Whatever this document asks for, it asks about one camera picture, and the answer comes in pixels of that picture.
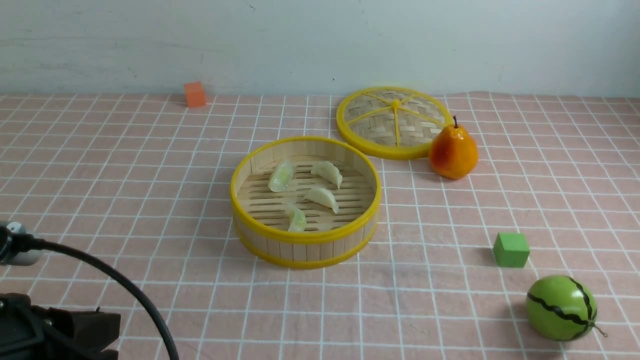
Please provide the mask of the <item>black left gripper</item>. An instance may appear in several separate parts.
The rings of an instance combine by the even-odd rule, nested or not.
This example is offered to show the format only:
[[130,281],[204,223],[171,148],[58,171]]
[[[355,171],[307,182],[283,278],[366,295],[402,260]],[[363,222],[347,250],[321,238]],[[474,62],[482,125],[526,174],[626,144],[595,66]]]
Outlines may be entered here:
[[32,305],[16,292],[0,297],[2,360],[117,360],[109,346],[121,335],[121,315]]

